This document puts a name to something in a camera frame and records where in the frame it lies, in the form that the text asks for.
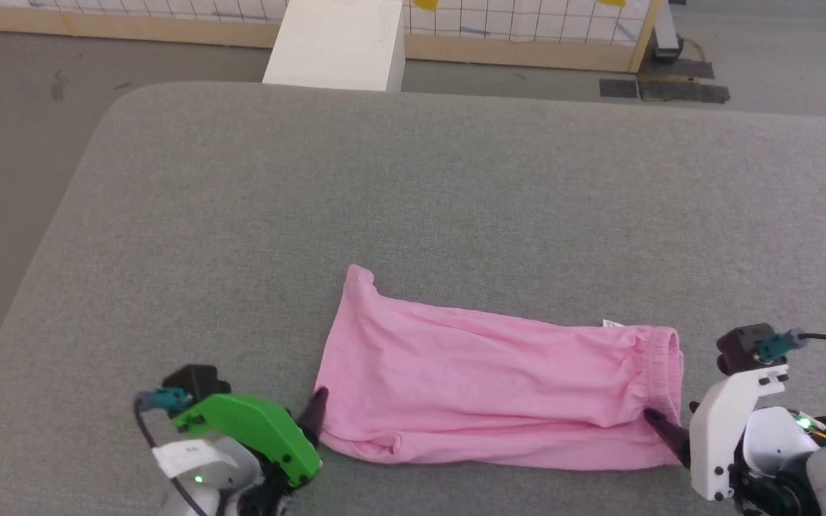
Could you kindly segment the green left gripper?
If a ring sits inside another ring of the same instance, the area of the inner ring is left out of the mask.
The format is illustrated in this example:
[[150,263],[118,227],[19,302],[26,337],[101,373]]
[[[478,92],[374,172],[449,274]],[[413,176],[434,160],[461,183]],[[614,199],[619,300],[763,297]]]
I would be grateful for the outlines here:
[[288,480],[289,489],[301,489],[318,476],[318,453],[330,390],[317,388],[308,405],[294,419],[286,409],[259,396],[216,394],[171,418],[177,430],[198,437],[208,431],[229,437],[261,455]]

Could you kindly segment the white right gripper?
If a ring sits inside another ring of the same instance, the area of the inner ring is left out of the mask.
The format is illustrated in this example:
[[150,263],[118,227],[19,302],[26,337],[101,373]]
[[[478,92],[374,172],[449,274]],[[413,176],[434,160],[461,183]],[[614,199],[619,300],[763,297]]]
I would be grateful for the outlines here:
[[708,390],[692,415],[688,429],[668,416],[646,408],[643,417],[682,467],[689,468],[695,493],[709,502],[732,497],[730,470],[748,419],[763,396],[784,391],[780,376],[788,365],[734,373]]

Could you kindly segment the pink shorts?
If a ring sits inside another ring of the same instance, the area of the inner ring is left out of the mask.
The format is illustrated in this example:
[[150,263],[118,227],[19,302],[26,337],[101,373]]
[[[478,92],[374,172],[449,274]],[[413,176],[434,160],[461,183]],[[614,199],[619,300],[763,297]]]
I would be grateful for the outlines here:
[[351,265],[317,376],[328,389],[321,443],[378,464],[675,466],[643,412],[679,424],[683,376],[673,328],[397,300]]

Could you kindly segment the large black floor mat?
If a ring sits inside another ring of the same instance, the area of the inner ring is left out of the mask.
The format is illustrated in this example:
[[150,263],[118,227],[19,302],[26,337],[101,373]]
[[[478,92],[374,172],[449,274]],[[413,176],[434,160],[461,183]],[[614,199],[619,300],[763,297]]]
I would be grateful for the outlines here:
[[636,73],[642,100],[726,104],[731,100],[730,90],[714,84],[715,78],[712,63],[685,58],[670,63],[645,61]]

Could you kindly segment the white box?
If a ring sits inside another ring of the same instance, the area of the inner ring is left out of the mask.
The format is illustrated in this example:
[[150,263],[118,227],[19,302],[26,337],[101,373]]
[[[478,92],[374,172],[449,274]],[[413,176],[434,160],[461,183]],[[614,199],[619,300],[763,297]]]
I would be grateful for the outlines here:
[[263,84],[400,91],[403,8],[402,0],[290,0]]

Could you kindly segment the metal partition foot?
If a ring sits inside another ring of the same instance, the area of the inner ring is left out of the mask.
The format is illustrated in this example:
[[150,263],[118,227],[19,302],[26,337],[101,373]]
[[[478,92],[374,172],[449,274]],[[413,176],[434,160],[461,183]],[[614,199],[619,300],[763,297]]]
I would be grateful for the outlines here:
[[678,61],[683,49],[684,39],[676,30],[674,16],[671,13],[672,3],[685,4],[685,0],[661,0],[655,25],[653,25],[652,58],[656,62],[673,63]]

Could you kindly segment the lemon print partition panel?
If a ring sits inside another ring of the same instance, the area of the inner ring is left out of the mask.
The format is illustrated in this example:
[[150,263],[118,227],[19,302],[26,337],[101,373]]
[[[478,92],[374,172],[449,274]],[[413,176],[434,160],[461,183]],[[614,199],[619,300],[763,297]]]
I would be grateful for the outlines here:
[[[616,73],[639,71],[668,12],[668,0],[386,1],[414,61]],[[298,2],[0,0],[0,32],[272,49]]]

